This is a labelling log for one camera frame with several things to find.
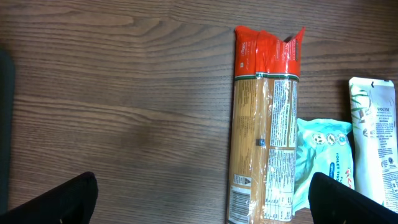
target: barcode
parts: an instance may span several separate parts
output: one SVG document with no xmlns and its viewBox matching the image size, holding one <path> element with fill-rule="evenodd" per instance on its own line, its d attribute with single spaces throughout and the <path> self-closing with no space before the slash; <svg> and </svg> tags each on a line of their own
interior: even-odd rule
<svg viewBox="0 0 398 224">
<path fill-rule="evenodd" d="M 229 220 L 235 224 L 249 223 L 249 206 L 251 191 L 232 186 L 229 196 Z"/>
</svg>

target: black object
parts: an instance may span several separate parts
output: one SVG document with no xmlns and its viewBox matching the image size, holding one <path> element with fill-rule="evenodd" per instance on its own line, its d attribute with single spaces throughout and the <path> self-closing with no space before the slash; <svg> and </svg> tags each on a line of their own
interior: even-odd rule
<svg viewBox="0 0 398 224">
<path fill-rule="evenodd" d="M 78 177 L 0 216 L 1 224 L 89 224 L 98 196 L 95 176 Z"/>
<path fill-rule="evenodd" d="M 7 211 L 8 202 L 14 80 L 14 64 L 10 56 L 5 51 L 0 50 L 0 214 Z"/>
<path fill-rule="evenodd" d="M 398 223 L 398 214 L 325 174 L 313 175 L 308 194 L 317 223 Z"/>
</svg>

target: white plastic package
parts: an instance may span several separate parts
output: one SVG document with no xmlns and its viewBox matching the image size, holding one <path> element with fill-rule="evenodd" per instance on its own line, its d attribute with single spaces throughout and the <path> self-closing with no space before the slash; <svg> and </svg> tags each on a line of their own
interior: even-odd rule
<svg viewBox="0 0 398 224">
<path fill-rule="evenodd" d="M 355 189 L 398 212 L 396 96 L 390 80 L 349 81 L 355 140 Z"/>
<path fill-rule="evenodd" d="M 347 139 L 351 124 L 333 119 L 304 121 L 299 118 L 297 126 L 293 213 L 301 208 L 310 208 L 308 191 L 316 172 L 329 175 L 354 189 L 354 164 Z"/>
</svg>

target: spaghetti package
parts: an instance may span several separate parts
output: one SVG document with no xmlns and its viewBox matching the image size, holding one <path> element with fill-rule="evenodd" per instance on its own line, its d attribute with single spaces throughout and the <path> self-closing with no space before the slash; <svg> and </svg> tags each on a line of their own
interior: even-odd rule
<svg viewBox="0 0 398 224">
<path fill-rule="evenodd" d="M 227 222 L 292 219 L 302 29 L 288 42 L 236 28 Z"/>
</svg>

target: brown wooden surface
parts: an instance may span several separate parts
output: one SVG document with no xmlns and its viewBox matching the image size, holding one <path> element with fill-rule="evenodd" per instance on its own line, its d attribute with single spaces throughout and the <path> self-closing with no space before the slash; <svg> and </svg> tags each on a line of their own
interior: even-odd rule
<svg viewBox="0 0 398 224">
<path fill-rule="evenodd" d="M 306 26 L 298 116 L 349 121 L 351 77 L 398 82 L 397 17 L 377 0 L 2 0 L 10 208 L 90 170 L 92 223 L 223 223 L 234 27 Z"/>
</svg>

